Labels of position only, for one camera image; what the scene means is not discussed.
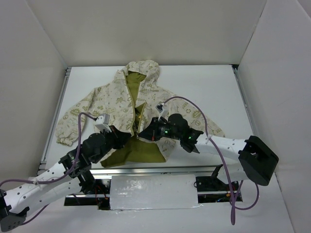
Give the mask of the cream printed hooded jacket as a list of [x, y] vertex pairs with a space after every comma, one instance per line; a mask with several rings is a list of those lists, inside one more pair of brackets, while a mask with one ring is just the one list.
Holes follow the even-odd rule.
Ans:
[[[129, 71], [146, 76], [144, 81], [140, 83], [136, 102], [133, 101], [127, 87], [126, 76]], [[183, 99], [177, 98], [173, 92], [158, 86], [159, 76], [160, 68], [155, 61], [130, 62], [123, 69], [117, 71], [112, 82], [92, 89], [86, 97], [66, 111], [58, 121], [55, 129], [56, 142], [71, 146], [78, 139], [78, 125], [83, 126], [86, 120], [85, 116], [78, 117], [81, 112], [93, 117], [109, 114], [110, 125], [115, 126], [121, 132], [130, 133], [133, 137], [135, 107], [144, 105], [138, 125], [138, 134], [149, 125], [153, 117], [159, 115], [156, 105], [166, 100], [169, 109], [167, 118], [172, 114], [181, 114], [190, 127], [203, 132], [207, 131], [211, 135], [225, 136], [223, 130], [207, 116], [203, 117], [196, 107]], [[175, 140], [166, 138], [152, 144], [158, 146], [166, 161], [176, 147]]]

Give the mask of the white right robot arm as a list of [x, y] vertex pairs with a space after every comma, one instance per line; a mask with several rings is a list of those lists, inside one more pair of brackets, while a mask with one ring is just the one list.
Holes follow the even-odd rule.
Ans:
[[168, 119], [152, 118], [138, 136], [149, 142], [174, 139], [189, 153], [222, 155], [234, 160], [231, 165], [215, 168], [211, 184], [217, 190], [224, 189], [229, 180], [251, 180], [257, 185], [267, 186], [279, 162], [278, 156], [257, 136], [252, 135], [248, 139], [207, 137], [203, 131], [191, 128], [180, 114], [173, 114]]

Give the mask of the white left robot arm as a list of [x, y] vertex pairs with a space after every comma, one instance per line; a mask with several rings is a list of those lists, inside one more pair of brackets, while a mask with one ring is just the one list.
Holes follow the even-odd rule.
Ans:
[[131, 138], [111, 127], [111, 132], [93, 133], [59, 162], [19, 187], [0, 192], [0, 229], [8, 232], [25, 223], [26, 217], [67, 195], [89, 194], [97, 183], [90, 172], [112, 150], [122, 149]]

